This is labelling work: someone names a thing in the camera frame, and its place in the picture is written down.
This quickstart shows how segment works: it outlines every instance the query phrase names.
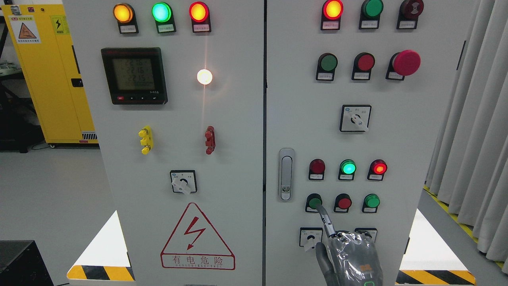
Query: lightning bolt symbol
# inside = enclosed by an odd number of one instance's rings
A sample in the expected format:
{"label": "lightning bolt symbol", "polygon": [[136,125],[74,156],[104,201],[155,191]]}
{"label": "lightning bolt symbol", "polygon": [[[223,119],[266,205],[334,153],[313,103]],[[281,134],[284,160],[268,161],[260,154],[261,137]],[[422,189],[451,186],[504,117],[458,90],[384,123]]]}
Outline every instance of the lightning bolt symbol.
{"label": "lightning bolt symbol", "polygon": [[192,241],[192,243],[187,246],[187,250],[194,247],[193,244],[196,242],[196,240],[198,240],[198,238],[203,234],[203,232],[206,229],[206,228],[201,228],[199,230],[190,231],[190,229],[196,224],[196,222],[198,222],[198,219],[199,219],[199,217],[195,216],[194,219],[192,220],[192,222],[190,223],[189,227],[187,227],[187,230],[183,234],[183,235],[189,235],[189,234],[193,234],[193,233],[199,233],[198,236],[196,236],[196,238],[194,238],[194,241]]}

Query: yellow cabinet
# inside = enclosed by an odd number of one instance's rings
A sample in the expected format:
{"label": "yellow cabinet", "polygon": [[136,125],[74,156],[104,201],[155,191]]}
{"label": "yellow cabinet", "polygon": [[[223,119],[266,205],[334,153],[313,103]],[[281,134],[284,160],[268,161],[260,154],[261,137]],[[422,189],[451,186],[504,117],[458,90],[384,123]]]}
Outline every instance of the yellow cabinet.
{"label": "yellow cabinet", "polygon": [[47,143],[98,143],[63,5],[2,5]]}

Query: white curtain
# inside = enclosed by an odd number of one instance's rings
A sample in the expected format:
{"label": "white curtain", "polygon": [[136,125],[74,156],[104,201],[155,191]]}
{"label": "white curtain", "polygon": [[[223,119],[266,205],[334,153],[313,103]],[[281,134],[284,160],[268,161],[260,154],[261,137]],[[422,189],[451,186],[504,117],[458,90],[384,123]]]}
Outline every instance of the white curtain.
{"label": "white curtain", "polygon": [[[481,0],[427,186],[508,262],[508,0]],[[503,268],[508,273],[508,263]]]}

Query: warning triangle sign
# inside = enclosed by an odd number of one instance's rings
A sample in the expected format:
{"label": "warning triangle sign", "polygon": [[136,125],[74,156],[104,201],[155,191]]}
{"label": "warning triangle sign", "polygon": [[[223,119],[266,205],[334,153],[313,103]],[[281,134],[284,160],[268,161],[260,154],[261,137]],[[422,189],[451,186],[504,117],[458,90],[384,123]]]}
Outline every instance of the warning triangle sign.
{"label": "warning triangle sign", "polygon": [[196,203],[189,203],[161,252],[164,268],[234,270],[235,256]]}
{"label": "warning triangle sign", "polygon": [[37,39],[37,37],[30,31],[30,29],[21,23],[21,29],[19,30],[19,39]]}

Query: warning sticker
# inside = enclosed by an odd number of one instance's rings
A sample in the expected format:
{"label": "warning sticker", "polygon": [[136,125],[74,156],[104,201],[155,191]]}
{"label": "warning sticker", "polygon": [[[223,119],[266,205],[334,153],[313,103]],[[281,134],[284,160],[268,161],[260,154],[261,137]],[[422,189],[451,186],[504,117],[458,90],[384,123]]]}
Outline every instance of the warning sticker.
{"label": "warning sticker", "polygon": [[189,203],[161,252],[164,268],[234,270],[235,255],[205,213]]}
{"label": "warning sticker", "polygon": [[53,29],[57,35],[70,35],[69,24],[65,15],[51,16],[53,22]]}
{"label": "warning sticker", "polygon": [[18,44],[40,44],[41,37],[33,16],[9,16]]}

